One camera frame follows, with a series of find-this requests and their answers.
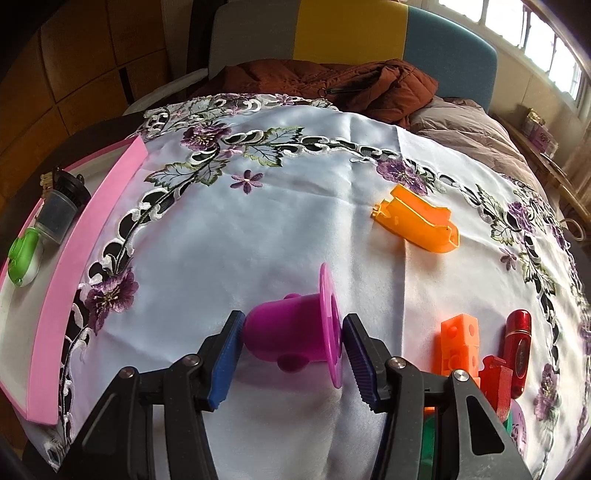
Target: red lipstick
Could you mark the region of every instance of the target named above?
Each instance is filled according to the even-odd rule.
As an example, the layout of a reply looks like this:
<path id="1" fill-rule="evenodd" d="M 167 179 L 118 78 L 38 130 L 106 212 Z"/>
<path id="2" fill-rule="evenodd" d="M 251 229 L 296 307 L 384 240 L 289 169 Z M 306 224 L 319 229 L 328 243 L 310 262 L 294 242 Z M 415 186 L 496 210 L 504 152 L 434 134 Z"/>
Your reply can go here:
<path id="1" fill-rule="evenodd" d="M 503 351 L 507 367 L 513 370 L 511 398 L 519 398 L 525 388 L 530 348 L 531 315 L 526 310 L 516 310 L 507 317 Z"/>

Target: zipper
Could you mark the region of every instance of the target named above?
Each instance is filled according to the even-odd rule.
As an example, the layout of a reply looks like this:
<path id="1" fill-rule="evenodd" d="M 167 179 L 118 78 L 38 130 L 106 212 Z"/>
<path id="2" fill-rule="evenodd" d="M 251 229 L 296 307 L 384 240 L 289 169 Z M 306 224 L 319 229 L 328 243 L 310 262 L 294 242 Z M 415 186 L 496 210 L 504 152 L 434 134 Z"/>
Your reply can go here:
<path id="1" fill-rule="evenodd" d="M 322 98 L 326 98 L 327 95 L 333 95 L 335 93 L 352 93 L 352 92 L 361 92 L 365 90 L 366 87 L 363 88 L 351 88 L 351 87 L 334 87 L 334 88 L 320 88 L 318 89 L 318 95 Z"/>

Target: orange cube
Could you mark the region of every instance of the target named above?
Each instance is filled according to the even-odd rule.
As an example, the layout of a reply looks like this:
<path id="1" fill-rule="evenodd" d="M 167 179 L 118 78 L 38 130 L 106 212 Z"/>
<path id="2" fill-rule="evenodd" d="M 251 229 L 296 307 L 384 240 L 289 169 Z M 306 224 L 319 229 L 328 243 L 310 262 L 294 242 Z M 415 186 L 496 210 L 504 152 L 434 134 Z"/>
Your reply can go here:
<path id="1" fill-rule="evenodd" d="M 478 347 L 462 345 L 451 348 L 444 353 L 441 359 L 442 375 L 449 375 L 452 371 L 462 369 L 470 374 L 471 377 L 478 376 Z"/>
<path id="2" fill-rule="evenodd" d="M 448 346 L 480 346 L 478 335 L 478 320 L 466 313 L 461 313 L 452 319 L 441 323 L 441 348 Z"/>
<path id="3" fill-rule="evenodd" d="M 461 313 L 441 323 L 441 374 L 461 368 L 478 377 L 478 320 Z"/>

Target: clear plastic container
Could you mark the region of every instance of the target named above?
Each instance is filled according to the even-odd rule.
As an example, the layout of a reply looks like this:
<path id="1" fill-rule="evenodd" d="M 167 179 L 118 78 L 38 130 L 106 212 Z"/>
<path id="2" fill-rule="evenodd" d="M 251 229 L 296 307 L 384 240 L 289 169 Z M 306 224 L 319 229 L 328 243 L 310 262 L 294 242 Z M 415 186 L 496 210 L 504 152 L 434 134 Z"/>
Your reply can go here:
<path id="1" fill-rule="evenodd" d="M 78 207 L 68 197 L 55 189 L 50 190 L 35 221 L 35 228 L 60 245 L 77 213 Z"/>

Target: window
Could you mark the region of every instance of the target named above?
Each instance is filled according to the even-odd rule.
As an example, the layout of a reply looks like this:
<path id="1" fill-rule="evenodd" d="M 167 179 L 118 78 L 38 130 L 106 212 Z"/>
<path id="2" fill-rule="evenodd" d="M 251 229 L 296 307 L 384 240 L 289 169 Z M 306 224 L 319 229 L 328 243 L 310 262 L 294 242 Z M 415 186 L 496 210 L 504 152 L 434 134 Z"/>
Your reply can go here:
<path id="1" fill-rule="evenodd" d="M 521 0 L 439 0 L 439 4 L 503 37 L 546 72 L 557 88 L 577 99 L 582 82 L 578 62 L 554 30 Z"/>
<path id="2" fill-rule="evenodd" d="M 554 55 L 554 30 L 531 14 L 530 34 L 525 42 L 525 56 L 545 72 L 550 71 Z"/>
<path id="3" fill-rule="evenodd" d="M 466 15 L 473 22 L 480 21 L 484 0 L 439 0 L 445 7 Z"/>
<path id="4" fill-rule="evenodd" d="M 521 47 L 527 12 L 521 0 L 489 0 L 485 25 L 511 45 Z"/>

